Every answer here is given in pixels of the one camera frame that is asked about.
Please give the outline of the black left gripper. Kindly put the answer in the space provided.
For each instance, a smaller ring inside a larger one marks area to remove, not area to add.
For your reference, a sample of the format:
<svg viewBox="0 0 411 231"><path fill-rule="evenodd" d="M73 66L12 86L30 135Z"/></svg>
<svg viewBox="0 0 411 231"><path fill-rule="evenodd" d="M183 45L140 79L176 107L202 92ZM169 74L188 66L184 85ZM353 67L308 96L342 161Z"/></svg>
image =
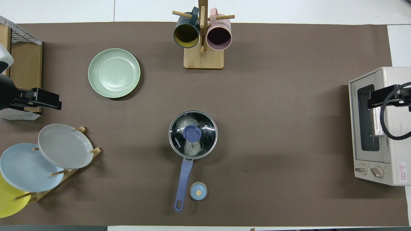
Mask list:
<svg viewBox="0 0 411 231"><path fill-rule="evenodd" d="M22 96L26 93L35 93L33 104L29 104L29 98ZM3 110L11 104L16 107L41 107L61 110L63 103L59 101L60 95L41 88L31 90L16 88L12 79L6 75L0 75L0 109Z"/></svg>

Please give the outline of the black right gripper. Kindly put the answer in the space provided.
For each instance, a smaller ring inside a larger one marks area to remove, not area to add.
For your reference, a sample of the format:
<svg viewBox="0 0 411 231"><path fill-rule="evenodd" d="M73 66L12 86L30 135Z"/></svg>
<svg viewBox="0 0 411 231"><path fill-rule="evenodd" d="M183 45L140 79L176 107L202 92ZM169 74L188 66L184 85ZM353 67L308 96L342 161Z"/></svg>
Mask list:
<svg viewBox="0 0 411 231"><path fill-rule="evenodd" d="M408 107L411 111L410 84L390 85L371 92L371 97L367 100L368 109L381 107L385 98L389 96L387 106Z"/></svg>

